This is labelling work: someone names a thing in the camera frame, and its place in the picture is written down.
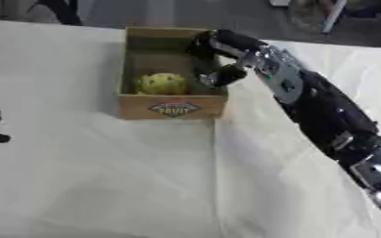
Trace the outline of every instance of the box label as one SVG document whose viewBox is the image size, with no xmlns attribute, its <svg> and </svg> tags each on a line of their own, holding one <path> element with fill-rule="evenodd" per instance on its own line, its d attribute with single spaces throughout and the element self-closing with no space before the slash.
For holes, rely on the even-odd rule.
<svg viewBox="0 0 381 238">
<path fill-rule="evenodd" d="M 200 110 L 201 108 L 190 102 L 167 102 L 149 108 L 168 117 L 179 117 Z"/>
</svg>

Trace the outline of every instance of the wooden box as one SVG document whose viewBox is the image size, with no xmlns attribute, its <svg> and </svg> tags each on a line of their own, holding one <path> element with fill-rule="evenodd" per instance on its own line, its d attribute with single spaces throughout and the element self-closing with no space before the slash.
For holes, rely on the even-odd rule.
<svg viewBox="0 0 381 238">
<path fill-rule="evenodd" d="M 221 116 L 227 88 L 210 89 L 196 81 L 194 59 L 186 52 L 202 30 L 130 27 L 126 29 L 125 65 L 117 85 L 124 119 L 206 119 Z M 219 65 L 217 59 L 212 64 Z M 137 94 L 143 74 L 177 73 L 186 78 L 188 95 Z"/>
</svg>

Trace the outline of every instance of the robotic hand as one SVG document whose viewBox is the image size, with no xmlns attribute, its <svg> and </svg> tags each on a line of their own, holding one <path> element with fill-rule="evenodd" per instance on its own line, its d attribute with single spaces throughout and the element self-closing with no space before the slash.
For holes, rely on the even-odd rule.
<svg viewBox="0 0 381 238">
<path fill-rule="evenodd" d="M 228 30 L 199 34 L 189 52 L 198 60 L 211 60 L 216 54 L 236 59 L 214 72 L 199 73 L 209 87 L 231 84 L 246 76 L 245 68 L 253 68 L 309 140 L 381 209 L 381 137 L 376 122 L 336 86 L 287 51 Z"/>
</svg>

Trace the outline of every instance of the white tablecloth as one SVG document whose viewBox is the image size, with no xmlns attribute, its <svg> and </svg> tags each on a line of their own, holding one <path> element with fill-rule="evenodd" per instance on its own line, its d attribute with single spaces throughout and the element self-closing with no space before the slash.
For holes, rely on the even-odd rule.
<svg viewBox="0 0 381 238">
<path fill-rule="evenodd" d="M 381 214 L 250 74 L 224 118 L 117 119 L 124 32 L 0 21 L 0 237 L 381 238 Z M 274 42 L 381 127 L 381 49 Z"/>
</svg>

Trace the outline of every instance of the yellow fruit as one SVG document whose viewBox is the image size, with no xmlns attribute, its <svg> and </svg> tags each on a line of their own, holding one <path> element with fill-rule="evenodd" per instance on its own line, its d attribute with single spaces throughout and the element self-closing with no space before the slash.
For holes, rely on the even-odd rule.
<svg viewBox="0 0 381 238">
<path fill-rule="evenodd" d="M 186 79 L 174 73 L 143 75 L 138 80 L 138 93 L 184 95 L 186 94 Z"/>
</svg>

